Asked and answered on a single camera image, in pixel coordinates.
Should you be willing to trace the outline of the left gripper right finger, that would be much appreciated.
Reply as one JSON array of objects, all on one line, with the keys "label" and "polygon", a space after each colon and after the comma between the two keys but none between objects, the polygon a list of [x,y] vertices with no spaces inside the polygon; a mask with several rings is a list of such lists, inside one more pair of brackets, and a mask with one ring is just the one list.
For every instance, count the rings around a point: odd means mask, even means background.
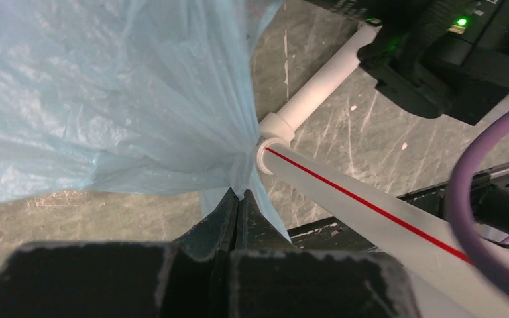
[{"label": "left gripper right finger", "polygon": [[239,204],[230,255],[229,317],[419,317],[409,276],[392,257],[300,250],[262,215],[252,192]]}]

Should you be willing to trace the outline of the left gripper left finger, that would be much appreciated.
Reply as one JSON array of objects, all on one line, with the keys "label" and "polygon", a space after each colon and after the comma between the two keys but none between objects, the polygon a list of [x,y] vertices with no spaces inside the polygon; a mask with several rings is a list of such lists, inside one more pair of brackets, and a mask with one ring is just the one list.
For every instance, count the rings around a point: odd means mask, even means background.
[{"label": "left gripper left finger", "polygon": [[171,242],[40,241],[0,269],[0,317],[224,317],[239,199]]}]

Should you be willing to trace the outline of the blue plastic bag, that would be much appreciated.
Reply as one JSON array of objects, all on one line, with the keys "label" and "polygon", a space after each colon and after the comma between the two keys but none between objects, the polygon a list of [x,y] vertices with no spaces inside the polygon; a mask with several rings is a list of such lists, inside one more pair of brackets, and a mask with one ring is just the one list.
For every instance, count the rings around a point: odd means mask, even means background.
[{"label": "blue plastic bag", "polygon": [[0,1],[0,203],[252,191],[251,56],[280,1]]}]

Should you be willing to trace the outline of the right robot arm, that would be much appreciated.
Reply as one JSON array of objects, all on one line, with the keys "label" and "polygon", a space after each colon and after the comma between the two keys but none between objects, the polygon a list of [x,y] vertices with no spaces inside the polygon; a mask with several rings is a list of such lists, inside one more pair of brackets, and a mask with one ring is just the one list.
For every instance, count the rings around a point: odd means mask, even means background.
[{"label": "right robot arm", "polygon": [[376,90],[405,111],[475,125],[509,111],[509,1],[318,1],[378,28],[358,45]]}]

